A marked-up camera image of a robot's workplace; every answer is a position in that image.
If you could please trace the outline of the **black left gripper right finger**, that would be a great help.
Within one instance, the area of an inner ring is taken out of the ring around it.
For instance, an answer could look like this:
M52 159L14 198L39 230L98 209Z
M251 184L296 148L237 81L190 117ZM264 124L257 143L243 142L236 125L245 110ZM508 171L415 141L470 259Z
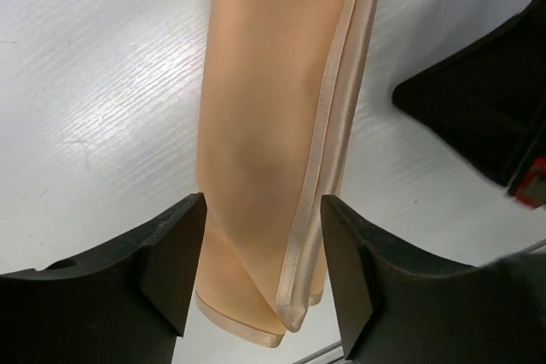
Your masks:
M321 218L348 361L544 362L542 253L473 267L400 239L333 195Z

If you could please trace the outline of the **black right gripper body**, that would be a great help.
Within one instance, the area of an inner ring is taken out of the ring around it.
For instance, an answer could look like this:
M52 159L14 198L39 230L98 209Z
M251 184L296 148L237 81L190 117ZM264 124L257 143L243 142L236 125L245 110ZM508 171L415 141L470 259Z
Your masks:
M508 186L507 195L530 209L545 207L545 125L533 133Z

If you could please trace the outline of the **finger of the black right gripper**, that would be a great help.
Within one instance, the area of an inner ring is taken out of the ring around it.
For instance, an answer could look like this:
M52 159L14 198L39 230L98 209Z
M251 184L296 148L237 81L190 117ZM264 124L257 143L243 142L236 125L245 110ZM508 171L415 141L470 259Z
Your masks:
M398 85L392 103L508 186L545 153L545 0Z

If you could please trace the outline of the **beige cloth napkin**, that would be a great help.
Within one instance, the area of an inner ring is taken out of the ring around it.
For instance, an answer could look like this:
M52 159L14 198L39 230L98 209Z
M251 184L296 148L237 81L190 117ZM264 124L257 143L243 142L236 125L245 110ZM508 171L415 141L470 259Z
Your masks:
M212 0L196 176L199 310L267 348L321 301L320 202L342 184L378 0Z

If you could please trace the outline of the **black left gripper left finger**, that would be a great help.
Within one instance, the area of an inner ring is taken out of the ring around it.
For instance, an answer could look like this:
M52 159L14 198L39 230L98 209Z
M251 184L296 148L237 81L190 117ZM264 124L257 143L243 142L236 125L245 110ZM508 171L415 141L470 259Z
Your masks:
M202 194L43 270L1 277L4 363L169 363L206 219Z

